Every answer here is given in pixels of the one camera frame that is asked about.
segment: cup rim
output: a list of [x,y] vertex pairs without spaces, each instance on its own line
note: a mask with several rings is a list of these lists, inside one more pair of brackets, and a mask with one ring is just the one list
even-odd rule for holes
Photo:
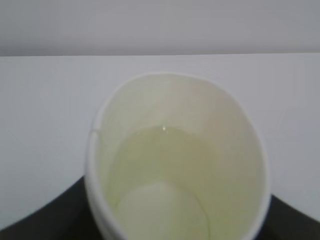
[[269,205],[271,202],[271,174],[270,174],[270,166],[268,163],[268,155],[266,152],[266,144],[265,141],[259,132],[259,130],[255,127],[251,119],[248,117],[248,113],[246,109],[241,105],[238,99],[236,99],[233,95],[228,93],[223,87],[221,87],[218,83],[208,80],[202,77],[194,76],[192,74],[184,74],[184,73],[175,73],[175,72],[149,72],[144,73],[140,75],[136,75],[135,77],[130,78],[127,81],[124,81],[122,84],[120,84],[110,96],[104,99],[100,107],[98,108],[98,111],[95,115],[91,132],[89,134],[89,140],[87,144],[87,152],[86,152],[86,161],[85,161],[85,185],[86,185],[86,191],[87,194],[92,194],[95,199],[94,203],[96,204],[96,207],[101,212],[101,218],[102,220],[107,223],[110,226],[110,229],[112,229],[112,234],[119,240],[127,240],[127,236],[125,232],[122,230],[121,226],[119,225],[118,221],[116,220],[114,214],[112,213],[111,208],[107,204],[105,197],[103,195],[103,191],[101,188],[101,185],[99,183],[98,179],[98,173],[97,173],[97,166],[96,166],[96,147],[99,141],[99,134],[102,127],[102,121],[104,117],[104,113],[106,108],[108,107],[111,100],[114,98],[114,96],[119,92],[120,89],[122,89],[125,85],[127,85],[130,82],[133,82],[135,80],[138,80],[143,77],[147,76],[155,76],[155,75],[171,75],[171,76],[179,76],[179,77],[187,77],[187,78],[193,78],[197,81],[204,81],[207,83],[210,83],[211,85],[214,85],[214,87],[218,88],[220,91],[227,94],[235,104],[239,107],[239,109],[244,114],[247,122],[253,129],[253,134],[255,135],[255,138],[258,141],[258,147],[259,151],[262,156],[262,164],[263,164],[263,171],[264,171],[264,191],[261,194],[261,202],[259,204],[259,210],[249,227],[249,230],[246,232],[246,234],[242,237],[241,240],[253,240],[254,237],[258,234],[260,228],[263,225],[263,222],[265,220],[265,217],[267,215],[267,211],[269,209]]

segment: white paper cup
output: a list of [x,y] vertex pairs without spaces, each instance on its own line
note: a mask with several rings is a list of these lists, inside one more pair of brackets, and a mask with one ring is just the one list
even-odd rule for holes
[[[217,164],[208,182],[198,186],[192,174],[189,179],[184,178],[186,186],[194,185],[190,196],[199,202],[206,216],[210,232],[207,239],[253,240],[271,197],[269,167],[261,139],[242,107],[221,87],[173,73],[147,74],[127,82],[98,111],[89,137],[85,185],[103,237],[128,239],[115,217],[112,194],[104,192],[115,155],[128,136],[157,126],[194,134],[214,148]],[[201,168],[206,173],[210,170]],[[128,179],[128,183],[135,181],[135,176]],[[134,190],[128,183],[122,184],[122,188],[128,185],[126,194]],[[152,194],[160,194],[163,189],[180,191],[174,185],[164,186],[166,183],[150,186]],[[146,189],[149,186],[144,188],[142,184],[137,193],[143,195]]]

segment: paper cup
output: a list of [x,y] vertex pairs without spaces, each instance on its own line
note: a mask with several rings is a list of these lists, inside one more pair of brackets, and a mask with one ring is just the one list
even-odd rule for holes
[[[177,164],[162,165],[164,180],[156,167],[122,166],[125,171],[110,182],[121,144],[134,133],[162,126],[196,136],[213,149],[214,157],[208,164],[182,161],[179,169]],[[267,156],[243,108],[215,83],[173,73],[137,77],[103,103],[89,137],[85,185],[106,240],[152,233],[152,239],[161,239],[158,234],[168,229],[172,238],[166,240],[180,240],[183,234],[197,240],[253,240],[271,197]],[[119,205],[127,214],[123,221]],[[165,218],[166,212],[177,214],[167,220],[170,224],[158,216]],[[195,229],[184,229],[186,221]]]

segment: white wall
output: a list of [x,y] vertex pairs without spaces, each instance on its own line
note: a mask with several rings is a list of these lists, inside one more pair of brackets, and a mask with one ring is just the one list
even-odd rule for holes
[[0,55],[320,52],[320,0],[1,0]]

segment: liquid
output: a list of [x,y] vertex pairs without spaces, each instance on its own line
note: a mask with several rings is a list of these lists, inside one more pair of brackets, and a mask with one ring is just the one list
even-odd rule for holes
[[213,162],[210,146],[177,128],[153,127],[129,136],[105,188],[128,239],[209,240],[210,221],[197,192],[210,184]]

